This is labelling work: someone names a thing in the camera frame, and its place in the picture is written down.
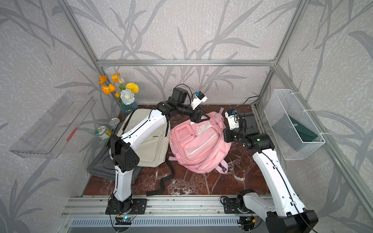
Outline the pink backpack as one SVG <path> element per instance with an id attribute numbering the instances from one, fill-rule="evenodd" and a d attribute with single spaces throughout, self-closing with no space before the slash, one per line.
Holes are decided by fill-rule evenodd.
<path id="1" fill-rule="evenodd" d="M 223 137 L 225 129 L 222 116 L 224 109 L 210 112 L 201 123 L 186 120 L 171 129 L 170 148 L 173 153 L 170 161 L 177 161 L 188 170 L 204 174 L 216 170 L 221 174 L 228 172 L 224 160 L 231 148 Z"/>

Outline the beige backpack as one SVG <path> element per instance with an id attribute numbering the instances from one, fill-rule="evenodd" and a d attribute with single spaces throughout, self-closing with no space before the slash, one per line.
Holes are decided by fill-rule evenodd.
<path id="1" fill-rule="evenodd" d="M 132 112 L 129 116 L 126 117 L 124 126 L 120 132 L 128 133 L 138 124 L 141 124 L 141 121 L 144 118 L 147 118 L 150 114 L 150 109 L 138 109 Z M 167 122 L 164 125 L 157 128 L 153 133 L 147 136 L 144 141 L 139 145 L 135 150 L 135 153 L 139 157 L 139 163 L 135 165 L 134 162 L 130 162 L 130 170 L 133 171 L 132 179 L 136 180 L 138 174 L 140 173 L 143 167 L 155 168 L 162 163 L 166 162 L 167 166 L 171 170 L 171 174 L 163 177 L 160 180 L 159 189 L 147 191 L 147 196 L 162 195 L 165 187 L 165 182 L 174 178 L 175 169 L 170 163 L 166 160 L 166 154 L 168 150 L 168 144 L 170 139 L 170 124 Z"/>

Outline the grey backpack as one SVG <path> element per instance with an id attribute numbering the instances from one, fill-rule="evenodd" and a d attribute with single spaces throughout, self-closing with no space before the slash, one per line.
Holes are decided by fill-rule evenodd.
<path id="1" fill-rule="evenodd" d="M 108 147 L 104 147 L 99 154 L 88 165 L 87 171 L 90 175 L 115 181 L 115 169 L 113 160 L 109 156 Z"/>

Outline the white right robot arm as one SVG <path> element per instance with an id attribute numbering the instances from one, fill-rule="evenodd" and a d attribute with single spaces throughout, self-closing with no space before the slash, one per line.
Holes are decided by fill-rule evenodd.
<path id="1" fill-rule="evenodd" d="M 279 162 L 274 143 L 266 133 L 254 126 L 253 114 L 238 114 L 234 109 L 225 112 L 229 126 L 223 130 L 225 142 L 237 141 L 255 150 L 254 161 L 260 168 L 272 195 L 269 203 L 254 191 L 237 196 L 239 208 L 252 211 L 265 221 L 270 233 L 309 233 L 318 223 L 313 210 L 308 210 L 292 188 Z"/>

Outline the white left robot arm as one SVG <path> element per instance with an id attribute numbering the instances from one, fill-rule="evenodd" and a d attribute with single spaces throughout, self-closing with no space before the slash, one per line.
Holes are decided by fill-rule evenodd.
<path id="1" fill-rule="evenodd" d="M 158 103 L 138 125 L 121 136 L 113 135 L 110 139 L 110 155 L 115 168 L 115 188 L 108 204 L 116 211 L 123 213 L 132 208 L 131 180 L 133 170 L 139 164 L 136 150 L 139 145 L 158 127 L 167 123 L 172 114 L 188 116 L 194 123 L 208 120 L 202 118 L 205 112 L 199 107 L 207 100 L 202 92 L 195 92 L 189 96 L 190 104 L 185 100 L 189 92 L 183 88 L 175 87 L 172 95 L 166 102 Z"/>

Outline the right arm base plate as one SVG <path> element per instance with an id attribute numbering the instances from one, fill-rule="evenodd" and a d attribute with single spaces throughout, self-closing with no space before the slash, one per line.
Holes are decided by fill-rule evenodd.
<path id="1" fill-rule="evenodd" d="M 220 197 L 220 203 L 223 205 L 225 214 L 241 214 L 236 198 L 222 196 Z"/>

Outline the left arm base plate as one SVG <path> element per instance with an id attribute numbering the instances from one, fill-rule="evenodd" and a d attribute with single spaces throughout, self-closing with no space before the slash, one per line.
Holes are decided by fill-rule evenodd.
<path id="1" fill-rule="evenodd" d="M 143 215 L 146 210 L 147 199 L 130 199 L 123 202 L 109 198 L 105 211 L 106 215 Z"/>

